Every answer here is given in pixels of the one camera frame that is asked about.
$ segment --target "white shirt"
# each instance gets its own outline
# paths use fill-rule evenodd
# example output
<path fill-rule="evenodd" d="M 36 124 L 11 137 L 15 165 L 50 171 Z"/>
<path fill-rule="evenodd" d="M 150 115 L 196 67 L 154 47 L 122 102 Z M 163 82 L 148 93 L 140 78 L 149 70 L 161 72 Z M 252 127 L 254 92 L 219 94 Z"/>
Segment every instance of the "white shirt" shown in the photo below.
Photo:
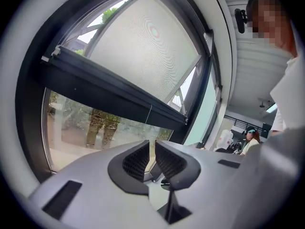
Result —
<path fill-rule="evenodd" d="M 271 130 L 305 126 L 305 60 L 302 42 L 293 27 L 297 57 L 287 62 L 284 77 L 270 92 L 278 109 Z"/>
<path fill-rule="evenodd" d="M 249 148 L 257 144 L 259 144 L 259 142 L 256 139 L 252 138 L 251 141 L 248 142 L 247 145 L 244 147 L 242 154 L 246 155 L 246 153 L 249 151 Z"/>

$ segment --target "railing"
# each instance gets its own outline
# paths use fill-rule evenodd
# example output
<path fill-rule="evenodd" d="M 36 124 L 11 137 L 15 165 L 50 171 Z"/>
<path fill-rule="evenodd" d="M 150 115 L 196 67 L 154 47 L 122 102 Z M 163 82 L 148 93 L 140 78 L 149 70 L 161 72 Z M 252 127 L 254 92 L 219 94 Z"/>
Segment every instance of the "railing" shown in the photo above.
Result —
<path fill-rule="evenodd" d="M 260 136 L 265 136 L 266 134 L 268 135 L 268 132 L 269 132 L 268 130 L 265 130 L 265 129 L 263 129 L 261 127 L 258 127 L 256 125 L 250 124 L 246 121 L 238 120 L 236 118 L 233 118 L 233 117 L 230 117 L 230 116 L 227 116 L 227 115 L 225 115 L 224 118 L 233 121 L 235 126 L 237 126 L 239 128 L 242 128 L 244 130 L 246 130 L 249 126 L 253 126 L 258 131 Z"/>

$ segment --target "white ceiling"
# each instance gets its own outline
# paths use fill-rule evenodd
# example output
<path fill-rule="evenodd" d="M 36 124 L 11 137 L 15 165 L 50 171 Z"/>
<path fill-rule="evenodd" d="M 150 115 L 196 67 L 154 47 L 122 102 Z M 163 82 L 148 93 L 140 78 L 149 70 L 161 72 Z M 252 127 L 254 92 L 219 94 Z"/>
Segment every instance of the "white ceiling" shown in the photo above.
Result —
<path fill-rule="evenodd" d="M 226 0 L 237 40 L 237 71 L 228 110 L 253 119 L 272 123 L 275 114 L 265 110 L 273 102 L 270 91 L 283 77 L 288 53 L 270 46 L 264 39 L 253 38 L 251 32 L 238 32 L 234 10 L 245 10 L 248 0 Z M 260 105 L 264 99 L 265 108 Z"/>

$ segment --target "person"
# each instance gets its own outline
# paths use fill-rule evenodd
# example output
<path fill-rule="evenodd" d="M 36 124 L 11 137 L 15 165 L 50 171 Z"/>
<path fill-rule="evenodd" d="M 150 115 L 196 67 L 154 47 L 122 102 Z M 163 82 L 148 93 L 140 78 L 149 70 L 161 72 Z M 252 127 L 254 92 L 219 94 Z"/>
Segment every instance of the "person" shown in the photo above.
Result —
<path fill-rule="evenodd" d="M 247 26 L 258 37 L 291 54 L 285 76 L 270 92 L 278 109 L 271 128 L 272 135 L 305 124 L 305 67 L 303 48 L 297 32 L 278 0 L 249 0 Z"/>
<path fill-rule="evenodd" d="M 244 149 L 240 155 L 246 155 L 249 152 L 250 147 L 260 144 L 259 133 L 253 126 L 247 128 L 246 140 L 248 143 L 244 146 Z"/>

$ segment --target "woman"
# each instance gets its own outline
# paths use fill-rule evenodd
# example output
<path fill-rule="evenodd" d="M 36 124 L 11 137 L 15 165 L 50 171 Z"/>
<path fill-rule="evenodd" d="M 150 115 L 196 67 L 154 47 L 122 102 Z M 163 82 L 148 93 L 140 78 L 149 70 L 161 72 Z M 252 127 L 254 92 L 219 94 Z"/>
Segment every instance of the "woman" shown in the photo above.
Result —
<path fill-rule="evenodd" d="M 250 126 L 247 128 L 247 136 L 246 139 L 249 141 L 246 146 L 244 147 L 242 153 L 240 155 L 246 155 L 248 153 L 250 147 L 260 144 L 261 140 L 259 139 L 259 133 L 257 130 L 255 130 L 254 127 Z"/>

